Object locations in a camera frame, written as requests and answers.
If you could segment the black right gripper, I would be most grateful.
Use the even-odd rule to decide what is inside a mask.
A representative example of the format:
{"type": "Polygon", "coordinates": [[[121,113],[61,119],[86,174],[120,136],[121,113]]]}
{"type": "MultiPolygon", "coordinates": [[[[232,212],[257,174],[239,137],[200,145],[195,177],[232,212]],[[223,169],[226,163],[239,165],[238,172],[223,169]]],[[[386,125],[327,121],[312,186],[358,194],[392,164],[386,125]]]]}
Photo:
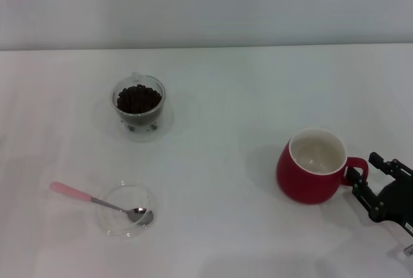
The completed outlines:
{"type": "Polygon", "coordinates": [[[378,196],[370,189],[366,180],[353,167],[347,168],[347,181],[352,195],[368,212],[375,223],[392,221],[413,236],[413,170],[397,159],[384,161],[382,156],[372,152],[369,163],[395,180],[386,185],[378,196]]]}

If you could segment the red mug with white inside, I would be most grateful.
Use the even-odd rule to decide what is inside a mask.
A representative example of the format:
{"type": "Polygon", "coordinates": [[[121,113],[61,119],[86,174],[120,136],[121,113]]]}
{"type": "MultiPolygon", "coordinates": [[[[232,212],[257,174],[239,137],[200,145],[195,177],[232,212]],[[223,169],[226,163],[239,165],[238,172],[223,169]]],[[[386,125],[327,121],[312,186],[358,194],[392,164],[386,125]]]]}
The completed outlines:
{"type": "Polygon", "coordinates": [[[359,168],[362,180],[368,177],[368,163],[350,157],[340,138],[322,128],[305,128],[285,145],[276,168],[280,189],[303,204],[329,200],[341,185],[350,186],[346,169],[359,168]]]}

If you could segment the pink handled metal spoon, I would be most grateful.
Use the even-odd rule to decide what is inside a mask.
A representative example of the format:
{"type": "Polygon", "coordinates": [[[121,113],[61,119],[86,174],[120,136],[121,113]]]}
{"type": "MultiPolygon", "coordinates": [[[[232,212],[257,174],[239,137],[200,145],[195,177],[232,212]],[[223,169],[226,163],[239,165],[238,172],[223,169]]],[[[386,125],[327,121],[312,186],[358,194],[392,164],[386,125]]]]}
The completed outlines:
{"type": "Polygon", "coordinates": [[[107,208],[111,208],[118,212],[122,212],[128,217],[130,221],[137,225],[147,225],[154,220],[153,211],[147,208],[133,208],[131,210],[125,210],[106,201],[93,197],[92,195],[86,192],[82,192],[78,189],[72,188],[71,186],[68,186],[57,181],[50,183],[49,189],[51,189],[51,191],[55,193],[65,195],[67,197],[79,199],[89,203],[95,203],[107,208]]]}

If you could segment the dark coffee beans pile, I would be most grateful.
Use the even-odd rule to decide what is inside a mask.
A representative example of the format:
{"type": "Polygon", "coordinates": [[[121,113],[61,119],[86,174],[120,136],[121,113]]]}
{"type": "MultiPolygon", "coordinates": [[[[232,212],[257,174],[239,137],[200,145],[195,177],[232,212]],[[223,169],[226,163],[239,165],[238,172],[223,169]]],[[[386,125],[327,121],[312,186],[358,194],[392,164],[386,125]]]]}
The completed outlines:
{"type": "Polygon", "coordinates": [[[161,99],[162,96],[158,91],[138,84],[124,88],[119,93],[117,108],[128,114],[143,114],[154,109],[161,99]]]}

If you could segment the small clear glass dish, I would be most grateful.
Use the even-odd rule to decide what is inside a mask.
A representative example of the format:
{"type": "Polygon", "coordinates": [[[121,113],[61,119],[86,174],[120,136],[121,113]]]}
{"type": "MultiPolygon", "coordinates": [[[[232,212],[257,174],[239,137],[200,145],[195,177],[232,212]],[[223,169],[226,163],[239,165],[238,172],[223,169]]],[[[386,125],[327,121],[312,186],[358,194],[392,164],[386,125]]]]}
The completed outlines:
{"type": "Polygon", "coordinates": [[[156,221],[157,200],[143,184],[120,181],[97,197],[99,202],[115,208],[97,205],[97,222],[102,231],[112,237],[131,239],[150,228],[156,221]]]}

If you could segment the large clear glass saucer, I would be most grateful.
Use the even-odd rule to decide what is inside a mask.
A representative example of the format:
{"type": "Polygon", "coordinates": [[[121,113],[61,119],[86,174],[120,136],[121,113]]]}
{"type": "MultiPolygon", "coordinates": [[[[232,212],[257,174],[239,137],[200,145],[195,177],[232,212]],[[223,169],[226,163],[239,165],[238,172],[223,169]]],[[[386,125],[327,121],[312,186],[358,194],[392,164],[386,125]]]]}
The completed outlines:
{"type": "Polygon", "coordinates": [[[122,122],[110,104],[108,97],[102,97],[92,107],[91,120],[100,133],[113,139],[134,143],[152,143],[164,137],[174,125],[174,110],[167,99],[159,118],[148,126],[129,128],[122,122]]]}

